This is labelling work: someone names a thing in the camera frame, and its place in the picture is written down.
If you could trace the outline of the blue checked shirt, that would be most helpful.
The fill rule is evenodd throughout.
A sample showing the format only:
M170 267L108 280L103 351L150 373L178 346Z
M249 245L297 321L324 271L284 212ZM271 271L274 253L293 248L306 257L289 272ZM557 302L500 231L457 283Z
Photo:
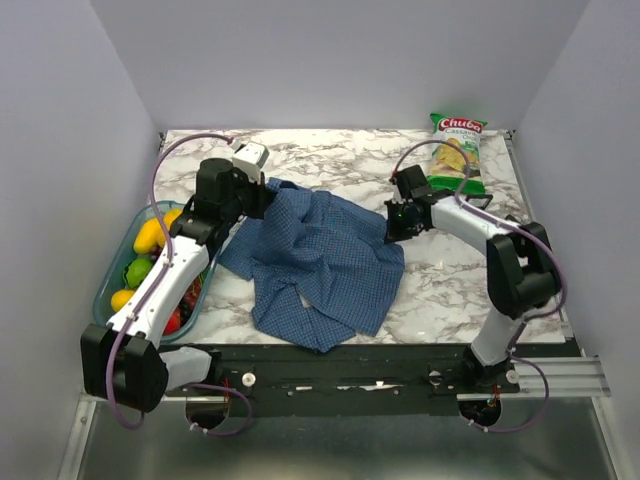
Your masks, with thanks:
M319 352L377 335L405 270L384 217L282 179L267 188L275 198L264 217L246 219L219 257L253 281L255 328Z

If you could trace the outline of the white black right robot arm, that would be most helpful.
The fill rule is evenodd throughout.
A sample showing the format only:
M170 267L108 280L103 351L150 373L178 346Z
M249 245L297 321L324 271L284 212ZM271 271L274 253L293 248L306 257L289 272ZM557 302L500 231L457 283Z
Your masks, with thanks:
M396 193L385 202L385 242L436 229L485 256L491 308L480 333L465 348L459 370L467 389L483 391L508 369L528 316L561 292L546 230L539 223L519 225L495 217L450 190L434 190L417 165L393 173L390 183Z

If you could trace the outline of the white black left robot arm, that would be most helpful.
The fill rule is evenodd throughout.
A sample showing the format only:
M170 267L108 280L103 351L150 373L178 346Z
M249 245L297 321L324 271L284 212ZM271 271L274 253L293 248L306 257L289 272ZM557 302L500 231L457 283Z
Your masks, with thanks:
M265 186L264 156L242 153L201 162L196 188L168 231L159 259L133 297L105 325L80 339L85 390L143 413L164 394L189 384L201 395L222 380L210 354L193 347L162 354L163 332L187 288L215 263L231 229L243 217L261 218L274 199Z

